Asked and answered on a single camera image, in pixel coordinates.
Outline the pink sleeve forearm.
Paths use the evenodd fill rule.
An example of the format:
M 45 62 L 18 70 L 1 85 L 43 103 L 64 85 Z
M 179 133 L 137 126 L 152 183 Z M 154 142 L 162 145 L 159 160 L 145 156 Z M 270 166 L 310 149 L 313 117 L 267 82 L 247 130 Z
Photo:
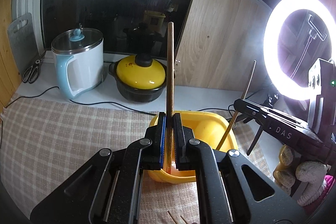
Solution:
M 321 194 L 322 200 L 326 198 L 326 196 L 329 194 L 334 184 L 335 184 L 335 178 L 333 176 L 330 176 L 329 174 L 326 174 L 323 182 L 324 190 Z

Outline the right gloved hand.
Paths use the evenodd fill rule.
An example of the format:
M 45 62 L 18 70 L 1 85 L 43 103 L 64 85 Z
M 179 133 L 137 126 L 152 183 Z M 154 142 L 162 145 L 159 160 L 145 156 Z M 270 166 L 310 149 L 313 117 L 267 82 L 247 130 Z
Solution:
M 294 152 L 283 145 L 278 154 L 279 163 L 273 171 L 274 183 L 286 194 L 291 194 L 291 189 L 296 180 L 307 183 L 306 188 L 299 195 L 297 203 L 306 207 L 318 200 L 322 200 L 324 190 L 323 182 L 327 174 L 327 166 L 317 161 L 304 161 L 294 167 Z

